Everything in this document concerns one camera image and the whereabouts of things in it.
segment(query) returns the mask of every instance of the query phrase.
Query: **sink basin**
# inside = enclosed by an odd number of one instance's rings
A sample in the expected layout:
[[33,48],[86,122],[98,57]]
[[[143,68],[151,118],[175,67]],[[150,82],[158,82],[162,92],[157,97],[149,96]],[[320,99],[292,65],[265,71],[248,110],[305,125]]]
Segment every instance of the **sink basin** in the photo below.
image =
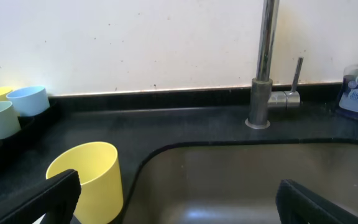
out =
[[358,216],[358,145],[198,146],[167,150],[143,166],[123,224],[280,223],[282,179]]

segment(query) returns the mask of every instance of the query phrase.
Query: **faucet handle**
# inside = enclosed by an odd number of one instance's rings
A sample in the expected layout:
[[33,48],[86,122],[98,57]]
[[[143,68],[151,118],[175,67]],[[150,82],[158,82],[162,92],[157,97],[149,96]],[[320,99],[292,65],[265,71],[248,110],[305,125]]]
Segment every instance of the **faucet handle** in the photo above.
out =
[[291,93],[296,92],[296,87],[298,86],[299,75],[301,74],[303,63],[303,57],[298,57],[298,64],[296,65],[295,75],[293,77]]

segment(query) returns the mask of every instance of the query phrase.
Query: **backsplash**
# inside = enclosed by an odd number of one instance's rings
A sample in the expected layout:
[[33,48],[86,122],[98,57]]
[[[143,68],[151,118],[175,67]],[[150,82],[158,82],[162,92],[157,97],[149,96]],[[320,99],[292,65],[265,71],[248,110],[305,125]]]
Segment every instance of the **backsplash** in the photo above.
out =
[[[53,95],[250,86],[262,0],[0,0],[0,86]],[[281,0],[271,78],[341,82],[358,1]]]

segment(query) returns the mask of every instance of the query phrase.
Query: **faucet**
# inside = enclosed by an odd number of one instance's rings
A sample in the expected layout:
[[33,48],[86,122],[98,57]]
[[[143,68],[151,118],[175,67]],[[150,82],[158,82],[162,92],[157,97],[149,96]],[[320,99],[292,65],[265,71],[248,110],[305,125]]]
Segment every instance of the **faucet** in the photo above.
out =
[[273,81],[269,76],[279,3],[280,0],[264,0],[257,76],[252,79],[250,112],[246,119],[246,125],[254,129],[264,129],[270,126],[268,121],[269,108],[298,107],[301,101],[296,86],[298,85],[303,57],[298,59],[291,90],[272,92]]

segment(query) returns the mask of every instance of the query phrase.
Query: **black countertop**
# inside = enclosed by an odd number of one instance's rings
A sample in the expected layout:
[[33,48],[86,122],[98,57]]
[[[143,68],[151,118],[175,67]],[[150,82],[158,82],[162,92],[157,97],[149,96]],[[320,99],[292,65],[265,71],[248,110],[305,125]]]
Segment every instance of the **black countertop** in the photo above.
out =
[[271,111],[268,129],[244,124],[247,106],[71,113],[0,175],[0,201],[44,180],[49,164],[67,149],[91,141],[117,147],[124,198],[141,163],[154,151],[181,142],[357,142],[358,121],[326,103]]

